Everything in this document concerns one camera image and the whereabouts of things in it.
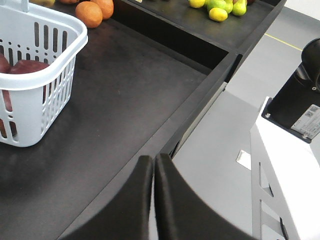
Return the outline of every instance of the gray floor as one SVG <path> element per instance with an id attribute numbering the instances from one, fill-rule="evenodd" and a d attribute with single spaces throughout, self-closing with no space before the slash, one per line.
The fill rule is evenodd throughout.
<path id="1" fill-rule="evenodd" d="M 249 131 L 260 105 L 300 64 L 301 49 L 320 37 L 320 22 L 284 8 L 266 33 L 173 159 L 209 206 L 249 234 L 251 176 L 236 157 L 239 150 L 250 153 Z M 318 160 L 319 146 L 317 136 L 311 147 Z M 283 239 L 270 231 L 266 235 Z"/>

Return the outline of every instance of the white wall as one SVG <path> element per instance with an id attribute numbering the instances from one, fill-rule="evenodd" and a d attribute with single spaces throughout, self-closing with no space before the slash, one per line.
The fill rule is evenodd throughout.
<path id="1" fill-rule="evenodd" d="M 287 0 L 285 6 L 320 20 L 320 0 Z"/>

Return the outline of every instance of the yellow floor line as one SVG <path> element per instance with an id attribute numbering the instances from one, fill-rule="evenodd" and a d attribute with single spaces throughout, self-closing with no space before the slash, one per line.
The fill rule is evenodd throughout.
<path id="1" fill-rule="evenodd" d="M 296 46 L 294 46 L 294 45 L 292 45 L 292 44 L 290 44 L 290 43 L 287 43 L 286 41 L 282 41 L 281 39 L 279 39 L 279 38 L 277 38 L 277 37 L 275 37 L 275 36 L 272 36 L 272 35 L 270 35 L 270 34 L 268 34 L 268 33 L 265 33 L 264 35 L 266 35 L 266 36 L 268 36 L 268 37 L 270 37 L 270 38 L 272 38 L 272 39 L 275 39 L 275 40 L 279 41 L 280 43 L 283 43 L 283 44 L 285 44 L 285 45 L 288 45 L 288 46 L 290 46 L 290 47 L 292 47 L 292 48 L 294 48 L 294 49 L 297 49 L 297 50 L 299 50 L 299 51 L 302 52 L 302 49 L 301 49 L 301 48 L 296 47 Z"/>

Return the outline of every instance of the green citrus fruit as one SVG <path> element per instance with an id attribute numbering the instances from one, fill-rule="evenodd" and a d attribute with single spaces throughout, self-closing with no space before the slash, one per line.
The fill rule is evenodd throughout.
<path id="1" fill-rule="evenodd" d="M 206 9 L 208 10 L 208 12 L 213 8 L 225 9 L 226 4 L 227 3 L 225 0 L 208 0 Z"/>

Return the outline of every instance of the orange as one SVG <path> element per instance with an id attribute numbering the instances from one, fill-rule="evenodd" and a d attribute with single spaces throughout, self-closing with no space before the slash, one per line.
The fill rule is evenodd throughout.
<path id="1" fill-rule="evenodd" d="M 91 0 L 98 4 L 102 10 L 103 19 L 109 19 L 114 13 L 114 2 L 113 0 Z"/>
<path id="2" fill-rule="evenodd" d="M 75 16 L 89 29 L 98 27 L 103 19 L 100 7 L 92 1 L 80 2 L 75 8 Z"/>

